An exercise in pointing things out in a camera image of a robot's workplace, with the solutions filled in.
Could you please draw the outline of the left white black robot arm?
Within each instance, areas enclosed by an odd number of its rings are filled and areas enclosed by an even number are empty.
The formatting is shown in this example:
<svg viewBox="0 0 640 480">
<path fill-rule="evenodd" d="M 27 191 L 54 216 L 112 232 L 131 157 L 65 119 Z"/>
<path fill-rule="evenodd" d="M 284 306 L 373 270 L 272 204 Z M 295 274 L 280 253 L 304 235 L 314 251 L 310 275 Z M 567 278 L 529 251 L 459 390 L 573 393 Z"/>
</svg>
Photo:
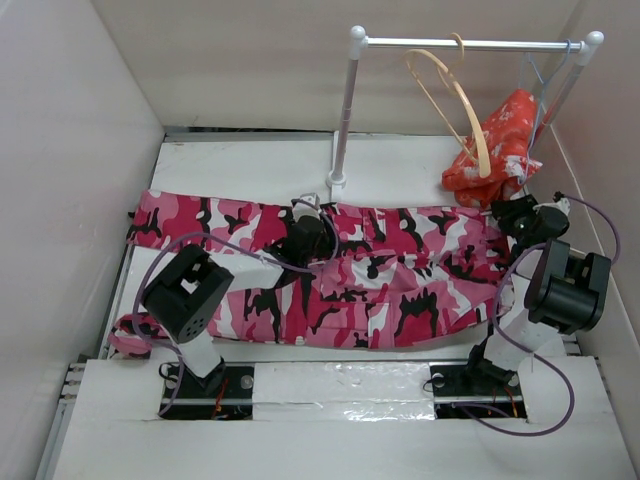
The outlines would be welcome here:
<svg viewBox="0 0 640 480">
<path fill-rule="evenodd" d="M 222 387 L 225 362 L 206 329 L 225 296 L 282 288 L 335 258 L 338 244 L 322 212 L 295 218 L 284 238 L 256 252 L 204 232 L 170 244 L 179 251 L 145 287 L 141 303 L 167 332 L 196 393 L 208 397 Z"/>
</svg>

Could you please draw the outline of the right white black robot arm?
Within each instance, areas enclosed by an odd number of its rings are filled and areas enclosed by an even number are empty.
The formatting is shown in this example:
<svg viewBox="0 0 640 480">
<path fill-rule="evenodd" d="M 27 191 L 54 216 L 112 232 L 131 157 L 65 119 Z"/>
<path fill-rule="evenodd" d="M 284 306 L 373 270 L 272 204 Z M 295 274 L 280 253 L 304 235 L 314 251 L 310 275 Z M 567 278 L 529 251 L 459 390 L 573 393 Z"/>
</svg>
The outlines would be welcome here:
<svg viewBox="0 0 640 480">
<path fill-rule="evenodd" d="M 572 202 L 592 209 L 609 224 L 615 241 L 611 258 L 596 253 L 577 256 L 560 239 L 570 226 Z M 492 327 L 486 339 L 473 347 L 462 369 L 465 387 L 476 394 L 508 384 L 524 358 L 554 335 L 593 329 L 604 312 L 611 267 L 621 253 L 620 236 L 612 220 L 598 207 L 574 196 L 557 192 L 552 202 L 539 203 L 525 195 L 494 201 L 490 210 L 500 230 L 515 240 L 502 288 L 519 262 L 537 249 L 541 255 L 524 294 L 524 310 L 502 327 L 498 320 L 500 301 L 496 300 L 490 317 Z"/>
</svg>

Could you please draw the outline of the pink camouflage trousers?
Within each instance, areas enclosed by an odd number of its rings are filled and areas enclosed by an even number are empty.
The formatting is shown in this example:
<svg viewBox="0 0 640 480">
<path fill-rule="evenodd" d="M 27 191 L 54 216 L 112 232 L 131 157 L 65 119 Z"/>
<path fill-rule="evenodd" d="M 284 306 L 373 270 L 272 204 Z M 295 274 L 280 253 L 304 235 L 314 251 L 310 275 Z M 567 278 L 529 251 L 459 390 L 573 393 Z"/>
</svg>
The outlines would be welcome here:
<svg viewBox="0 0 640 480">
<path fill-rule="evenodd" d="M 326 266 L 280 289 L 229 293 L 208 325 L 215 337 L 321 348 L 421 347 L 504 315 L 507 238 L 485 213 L 463 207 L 371 208 L 328 203 L 338 249 Z M 211 252 L 247 258 L 282 240 L 288 206 L 149 190 L 127 233 L 159 250 L 204 233 Z"/>
</svg>

